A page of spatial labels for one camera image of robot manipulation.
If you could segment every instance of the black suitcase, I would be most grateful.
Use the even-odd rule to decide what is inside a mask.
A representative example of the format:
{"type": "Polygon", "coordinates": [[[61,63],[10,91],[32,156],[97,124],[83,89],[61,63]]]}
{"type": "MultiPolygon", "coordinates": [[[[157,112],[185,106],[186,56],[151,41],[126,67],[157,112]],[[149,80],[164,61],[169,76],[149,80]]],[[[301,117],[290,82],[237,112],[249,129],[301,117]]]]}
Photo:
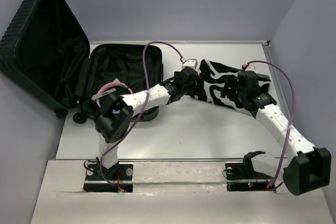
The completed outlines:
{"type": "MultiPolygon", "coordinates": [[[[92,118],[98,106],[92,95],[118,78],[133,93],[146,89],[144,46],[104,44],[90,54],[90,44],[65,0],[23,0],[0,41],[0,69],[45,103],[60,118],[79,105],[92,118]]],[[[146,67],[150,87],[163,78],[162,52],[149,46],[146,67]]],[[[128,93],[116,87],[118,94],[128,93]]],[[[159,108],[145,111],[154,119],[159,108]]]]}

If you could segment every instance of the zebra print fabric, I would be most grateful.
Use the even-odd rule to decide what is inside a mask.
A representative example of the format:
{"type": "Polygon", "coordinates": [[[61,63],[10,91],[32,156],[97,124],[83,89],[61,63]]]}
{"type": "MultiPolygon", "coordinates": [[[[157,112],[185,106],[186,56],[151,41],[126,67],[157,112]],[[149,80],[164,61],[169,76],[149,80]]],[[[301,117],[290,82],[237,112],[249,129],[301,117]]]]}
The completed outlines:
{"type": "MultiPolygon", "coordinates": [[[[229,100],[227,97],[222,98],[220,95],[227,78],[232,75],[237,76],[240,71],[241,69],[228,67],[218,62],[202,60],[198,73],[204,74],[205,92],[203,92],[203,96],[194,96],[193,98],[250,115],[250,113],[243,108],[243,105],[239,101],[234,102],[229,100]]],[[[269,76],[258,74],[258,79],[262,93],[267,93],[271,82],[269,76]]]]}

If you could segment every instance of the wall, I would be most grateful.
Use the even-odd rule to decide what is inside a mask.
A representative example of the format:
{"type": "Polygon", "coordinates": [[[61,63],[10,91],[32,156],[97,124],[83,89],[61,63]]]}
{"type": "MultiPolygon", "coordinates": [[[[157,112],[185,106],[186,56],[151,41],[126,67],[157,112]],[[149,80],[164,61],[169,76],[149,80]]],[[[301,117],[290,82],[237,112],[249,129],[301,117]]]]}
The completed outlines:
{"type": "MultiPolygon", "coordinates": [[[[22,0],[0,0],[0,37],[22,0]]],[[[62,121],[0,73],[0,223],[28,224],[62,121]]]]}
{"type": "Polygon", "coordinates": [[[67,0],[91,41],[271,40],[294,0],[67,0]]]}
{"type": "MultiPolygon", "coordinates": [[[[295,125],[309,140],[336,155],[336,0],[295,0],[271,43],[274,61],[291,76],[295,125]]],[[[285,85],[286,97],[291,94],[285,85]]],[[[325,188],[336,220],[336,165],[325,188]]]]}

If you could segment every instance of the open suitcase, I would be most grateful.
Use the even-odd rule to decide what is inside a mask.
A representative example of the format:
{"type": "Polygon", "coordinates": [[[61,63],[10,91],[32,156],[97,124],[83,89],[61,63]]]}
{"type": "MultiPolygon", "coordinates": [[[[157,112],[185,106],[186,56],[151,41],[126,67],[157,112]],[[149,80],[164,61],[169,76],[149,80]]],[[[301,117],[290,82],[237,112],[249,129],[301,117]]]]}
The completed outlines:
{"type": "MultiPolygon", "coordinates": [[[[133,92],[146,89],[142,65],[144,46],[104,44],[90,54],[90,44],[65,0],[23,0],[0,41],[0,69],[45,103],[60,118],[79,105],[92,118],[98,106],[91,97],[118,78],[133,92]]],[[[149,84],[162,81],[162,52],[146,51],[149,84]]],[[[116,88],[118,94],[128,93],[116,88]]],[[[145,111],[154,119],[159,108],[145,111]]]]}

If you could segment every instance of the purple cable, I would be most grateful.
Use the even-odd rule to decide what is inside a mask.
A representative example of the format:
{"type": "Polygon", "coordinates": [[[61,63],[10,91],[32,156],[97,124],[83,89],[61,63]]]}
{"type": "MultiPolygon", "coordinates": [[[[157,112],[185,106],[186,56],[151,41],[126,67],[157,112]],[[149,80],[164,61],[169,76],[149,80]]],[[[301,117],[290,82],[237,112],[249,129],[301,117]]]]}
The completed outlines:
{"type": "Polygon", "coordinates": [[[111,181],[109,181],[106,177],[105,177],[105,174],[103,172],[103,159],[104,159],[104,156],[107,155],[110,151],[112,151],[114,148],[116,148],[126,137],[127,135],[131,132],[131,130],[135,127],[135,125],[139,122],[145,108],[146,108],[146,105],[148,103],[148,100],[149,100],[149,80],[148,80],[148,73],[147,73],[147,67],[146,67],[146,60],[145,60],[145,53],[146,53],[146,50],[148,48],[149,45],[151,44],[164,44],[164,45],[167,45],[171,48],[173,48],[177,53],[178,55],[180,56],[180,61],[183,63],[183,56],[182,54],[173,46],[173,45],[170,45],[169,43],[167,42],[163,42],[163,41],[152,41],[152,42],[149,42],[147,45],[145,45],[145,47],[143,48],[143,51],[142,51],[142,64],[143,64],[143,71],[144,71],[144,75],[145,75],[145,81],[146,81],[146,90],[147,90],[147,95],[146,95],[146,100],[141,108],[141,111],[140,113],[138,114],[138,116],[136,117],[136,119],[134,120],[133,124],[131,125],[131,127],[126,131],[125,135],[122,137],[121,140],[117,141],[116,144],[114,144],[112,147],[110,147],[107,151],[105,151],[101,157],[100,157],[100,164],[99,164],[99,169],[100,169],[100,175],[101,177],[110,185],[112,186],[115,186],[115,184],[113,184],[111,181]]]}
{"type": "Polygon", "coordinates": [[[279,173],[281,171],[282,163],[284,161],[285,154],[286,154],[286,149],[287,149],[288,142],[289,142],[290,126],[293,123],[293,114],[294,114],[294,110],[295,110],[295,93],[294,93],[293,85],[292,85],[291,81],[289,80],[289,77],[286,75],[286,73],[284,71],[282,71],[275,64],[267,62],[267,61],[263,61],[263,60],[252,60],[252,61],[248,62],[247,65],[250,65],[251,63],[264,63],[264,64],[270,65],[270,66],[275,67],[276,69],[278,69],[286,77],[286,79],[287,79],[287,81],[289,83],[290,89],[292,91],[292,108],[290,110],[290,115],[289,115],[289,119],[288,119],[288,127],[287,127],[287,132],[286,132],[284,146],[282,148],[282,152],[281,152],[281,156],[280,156],[280,160],[279,160],[279,165],[278,165],[277,171],[275,173],[275,176],[269,182],[270,186],[272,186],[272,185],[274,185],[275,181],[279,177],[279,173]]]}

